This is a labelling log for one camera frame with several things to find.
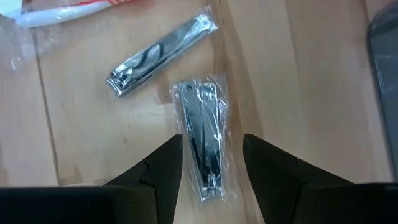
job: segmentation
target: wooden surface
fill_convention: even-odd
[[[38,49],[62,44],[0,76],[0,184],[103,184],[177,132],[169,86],[209,73],[228,77],[239,182],[228,203],[199,210],[183,175],[175,223],[263,222],[243,133],[354,182],[391,181],[364,44],[387,2],[148,0],[37,29],[28,41]],[[117,99],[109,71],[206,4],[220,31]]]

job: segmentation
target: silver nail clipper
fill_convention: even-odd
[[[216,85],[190,80],[181,83],[180,93],[201,200],[222,196],[221,133]]]
[[[121,97],[142,85],[156,71],[217,28],[208,7],[155,44],[141,50],[116,67],[106,82],[111,85],[116,96]]]

